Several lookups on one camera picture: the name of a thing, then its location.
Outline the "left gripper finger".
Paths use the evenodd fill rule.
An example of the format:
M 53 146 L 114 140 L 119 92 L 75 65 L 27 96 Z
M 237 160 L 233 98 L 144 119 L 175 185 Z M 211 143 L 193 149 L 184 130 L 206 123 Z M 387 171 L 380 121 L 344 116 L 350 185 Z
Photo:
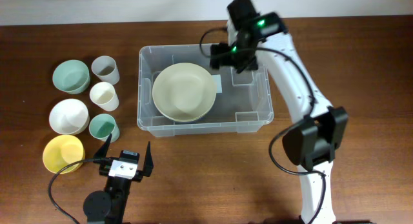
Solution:
M 94 159 L 101 159 L 106 158 L 110 143 L 112 140 L 112 134 L 109 134 L 104 144 L 98 149 L 98 151 L 94 154 Z
M 150 177 L 153 171 L 153 168 L 154 168 L 154 162 L 153 162 L 152 153 L 151 153 L 151 142 L 148 142 L 146 152 L 145 152 L 145 161 L 143 164 L 142 175 L 144 177 Z

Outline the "white small bowl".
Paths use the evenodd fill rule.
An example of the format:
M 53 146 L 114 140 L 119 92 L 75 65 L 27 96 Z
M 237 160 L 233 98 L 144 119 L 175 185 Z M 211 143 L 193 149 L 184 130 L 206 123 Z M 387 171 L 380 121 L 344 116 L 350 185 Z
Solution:
M 89 125 L 90 116 L 86 105 L 78 99 L 65 99 L 50 112 L 49 124 L 58 134 L 80 134 Z

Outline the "cream large bowl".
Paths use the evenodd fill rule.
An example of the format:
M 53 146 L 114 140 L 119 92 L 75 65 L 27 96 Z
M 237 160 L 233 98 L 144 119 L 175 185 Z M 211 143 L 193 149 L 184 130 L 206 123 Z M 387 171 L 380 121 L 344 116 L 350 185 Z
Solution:
M 216 100 L 216 84 L 202 66 L 178 63 L 156 77 L 152 99 L 158 111 L 173 120 L 191 120 L 210 111 Z

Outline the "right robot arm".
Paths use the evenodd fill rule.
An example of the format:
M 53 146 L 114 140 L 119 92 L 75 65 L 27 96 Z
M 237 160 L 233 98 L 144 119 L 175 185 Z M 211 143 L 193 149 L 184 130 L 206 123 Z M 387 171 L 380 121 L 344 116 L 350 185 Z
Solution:
M 229 20 L 224 30 L 227 43 L 210 47 L 210 66 L 233 67 L 238 74 L 263 66 L 284 99 L 292 125 L 276 134 L 268 146 L 282 140 L 289 170 L 273 163 L 287 174 L 299 176 L 302 223 L 335 223 L 330 188 L 333 160 L 340 147 L 348 114 L 333 107 L 320 92 L 300 59 L 292 36 L 275 13 L 260 14 L 251 0 L 233 0 L 228 6 Z

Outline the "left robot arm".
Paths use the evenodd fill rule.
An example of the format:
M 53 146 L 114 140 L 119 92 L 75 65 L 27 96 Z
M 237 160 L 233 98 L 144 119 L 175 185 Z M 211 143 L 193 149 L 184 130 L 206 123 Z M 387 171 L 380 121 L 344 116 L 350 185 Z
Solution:
M 106 156 L 111 140 L 109 135 L 94 154 L 99 174 L 107 177 L 107 181 L 103 190 L 92 192 L 83 203 L 87 223 L 122 223 L 131 184 L 151 176 L 154 168 L 151 144 L 146 147 L 143 168 L 139 170 L 137 152 L 122 150 L 117 158 Z

